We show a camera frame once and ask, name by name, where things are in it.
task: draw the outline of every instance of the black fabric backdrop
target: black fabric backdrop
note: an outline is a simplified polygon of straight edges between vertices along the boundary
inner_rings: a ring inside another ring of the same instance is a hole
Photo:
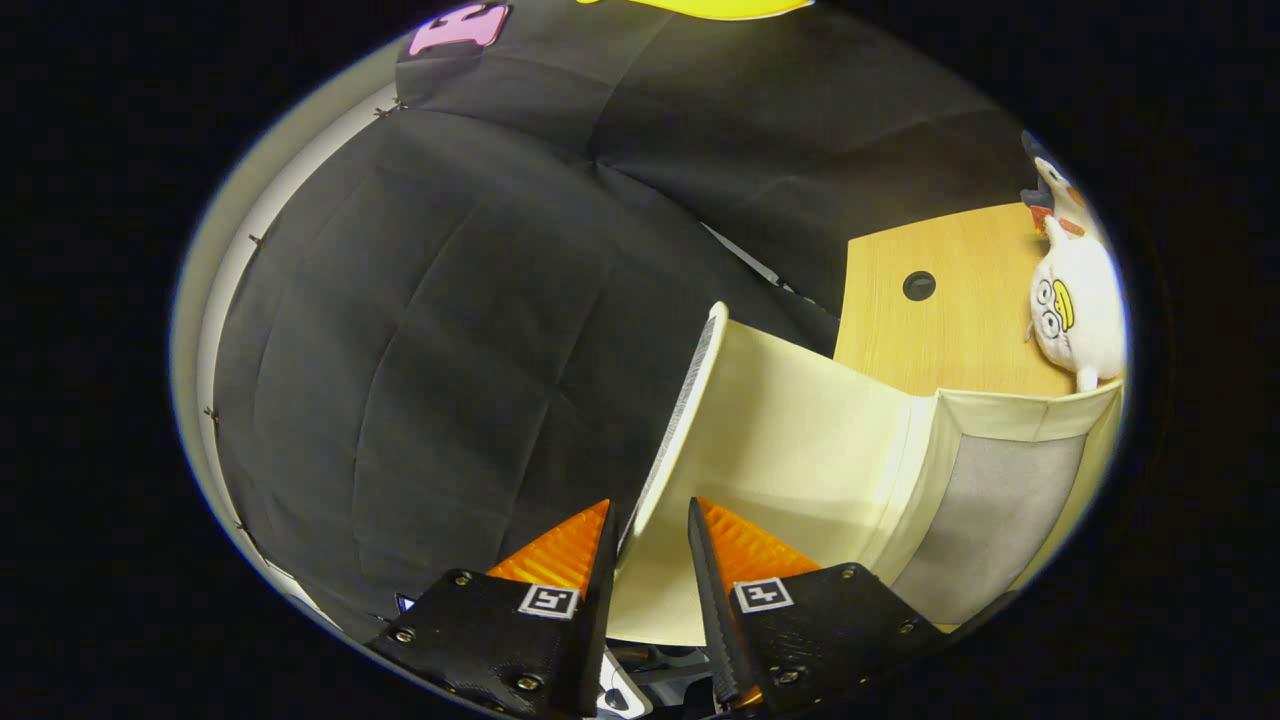
[[[1006,113],[844,13],[511,6],[489,47],[404,38],[404,109],[285,204],[223,331],[241,519],[360,641],[449,568],[625,519],[716,301],[829,355],[849,238],[1034,186]]]

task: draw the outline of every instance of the white plush toy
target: white plush toy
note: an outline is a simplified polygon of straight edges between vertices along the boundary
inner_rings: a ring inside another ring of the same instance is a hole
[[[1041,351],[1075,373],[1076,392],[1124,373],[1128,355],[1124,301],[1097,219],[1080,193],[1050,161],[1034,158],[1053,196],[1052,213],[1041,210],[1050,251],[1032,275],[1032,320]]]

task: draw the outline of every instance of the plush toy face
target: plush toy face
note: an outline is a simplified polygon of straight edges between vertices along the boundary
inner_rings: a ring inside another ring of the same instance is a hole
[[[1068,333],[1075,327],[1071,291],[1053,275],[1048,263],[1041,263],[1032,278],[1032,331],[1041,351],[1055,365],[1075,369]]]

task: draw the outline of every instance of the yellow object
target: yellow object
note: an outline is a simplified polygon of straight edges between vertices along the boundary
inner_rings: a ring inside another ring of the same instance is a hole
[[[707,519],[724,594],[733,592],[733,583],[790,578],[822,570],[813,560],[719,505],[699,497],[698,506]]]
[[[938,388],[1071,395],[1075,375],[1023,342],[1032,274],[1046,252],[1021,202],[851,240],[833,359],[915,396]],[[916,270],[937,283],[923,301],[902,293]]]
[[[608,510],[608,500],[596,502],[520,548],[485,574],[518,583],[577,588],[586,593]]]
[[[1062,281],[1053,281],[1053,309],[1062,318],[1062,329],[1069,331],[1075,324],[1075,306],[1071,305],[1071,293],[1066,291]]]
[[[590,5],[598,0],[577,0]],[[630,0],[708,20],[755,20],[813,5],[813,0]]]

